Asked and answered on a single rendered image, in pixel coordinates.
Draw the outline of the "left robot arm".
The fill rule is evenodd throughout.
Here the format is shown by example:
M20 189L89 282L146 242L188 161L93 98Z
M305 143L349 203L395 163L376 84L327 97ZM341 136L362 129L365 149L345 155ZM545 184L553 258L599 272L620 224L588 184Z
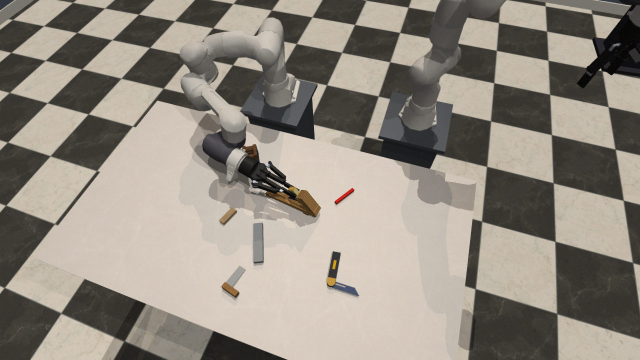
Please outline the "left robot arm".
M637 5L627 15L640 27L640 0L618 0ZM436 8L429 39L430 51L416 60L408 70L414 84L413 94L398 114L409 129L422 131L437 125L436 103L441 85L438 80L456 66L461 59L458 41L468 14L474 18L490 18L506 0L440 0Z

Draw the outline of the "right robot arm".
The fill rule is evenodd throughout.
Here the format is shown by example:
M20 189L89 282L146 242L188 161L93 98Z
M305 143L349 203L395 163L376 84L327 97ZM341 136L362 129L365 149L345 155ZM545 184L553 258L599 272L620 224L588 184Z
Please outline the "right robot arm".
M285 63L284 30L281 21L266 18L258 35L243 30L208 35L203 42L189 42L180 49L180 58L190 73L180 80L181 88L199 111L212 110L221 123L221 131L207 134L202 150L227 167L226 180L237 179L239 166L249 154L241 150L246 142L245 115L231 107L211 85L218 77L214 59L248 58L262 65L264 83L262 95L272 107L285 107L297 102L301 82L287 73Z

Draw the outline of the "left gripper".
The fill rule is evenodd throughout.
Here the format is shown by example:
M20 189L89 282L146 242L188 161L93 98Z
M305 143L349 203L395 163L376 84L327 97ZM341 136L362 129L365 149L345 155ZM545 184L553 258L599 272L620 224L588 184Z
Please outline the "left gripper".
M630 60L631 55L629 51L631 44L640 43L640 27L635 25L629 18L622 28L618 31L620 39L615 43L609 44L609 46L589 65L586 67L586 72L577 84L581 88L585 88L589 81L596 75L599 69L607 64L611 59L616 58L610 66L605 70L608 74L614 75L618 68L627 61ZM616 53L616 54L615 54Z

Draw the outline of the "brown wooden v-shaped frame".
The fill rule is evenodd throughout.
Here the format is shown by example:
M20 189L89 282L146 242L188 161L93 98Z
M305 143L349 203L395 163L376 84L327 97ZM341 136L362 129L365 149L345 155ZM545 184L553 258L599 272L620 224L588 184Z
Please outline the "brown wooden v-shaped frame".
M266 196L269 198L275 199L281 203L284 203L290 207L296 208L306 214L312 215L313 217L317 217L320 209L322 209L318 203L313 199L311 194L307 190L301 190L296 199L290 199L288 194L285 193L271 193L266 191ZM299 203L300 202L300 203Z

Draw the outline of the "red rectangular bar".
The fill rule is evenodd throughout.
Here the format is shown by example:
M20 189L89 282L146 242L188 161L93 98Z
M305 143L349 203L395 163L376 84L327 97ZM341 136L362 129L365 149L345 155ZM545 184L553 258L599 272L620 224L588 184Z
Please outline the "red rectangular bar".
M345 194L343 194L341 197L339 197L338 199L336 199L336 201L334 201L334 203L338 204L339 202L341 202L343 199L347 198L347 196L349 196L351 193L354 192L354 188L352 187L349 191L347 191Z

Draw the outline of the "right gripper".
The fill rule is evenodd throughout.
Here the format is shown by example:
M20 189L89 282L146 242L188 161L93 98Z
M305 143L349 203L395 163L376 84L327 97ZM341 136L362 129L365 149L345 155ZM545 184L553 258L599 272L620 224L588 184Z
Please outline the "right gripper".
M273 173L270 173L270 171L266 167L270 168L270 170L272 170L276 175ZM259 189L262 189L263 191L268 191L274 194L285 193L294 199L297 197L296 194L286 189L286 188L289 189L290 187L294 187L294 186L292 186L288 182L288 180L286 180L285 174L283 174L280 170L278 170L278 168L275 167L271 161L266 162L266 164L264 164L263 162L259 162L247 155L245 158L243 158L242 162L240 163L240 166L238 166L238 172L242 173L243 175L245 175L246 177L249 177L252 180L253 188L259 188ZM278 182L284 185L286 188L279 186L277 183L271 181L269 178L271 178L275 182ZM258 183L258 182L264 182L269 186L266 186L265 184Z

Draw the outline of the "black sliding bevel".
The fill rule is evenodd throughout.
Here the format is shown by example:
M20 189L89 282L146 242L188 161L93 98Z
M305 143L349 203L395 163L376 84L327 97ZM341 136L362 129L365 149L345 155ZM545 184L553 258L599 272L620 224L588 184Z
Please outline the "black sliding bevel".
M354 287L351 287L350 285L345 285L345 284L341 284L339 282L336 282L336 278L338 275L338 267L339 267L339 259L340 259L341 253L338 251L333 251L333 255L331 258L331 262L330 262L330 268L329 268L329 273L328 273L328 278L327 278L327 285L329 287L333 287L333 289L338 289L340 291L345 291L347 293L350 294L354 294L355 296L359 296L358 292L356 291L356 289ZM339 285L336 285L339 284ZM345 287L342 287L342 286Z

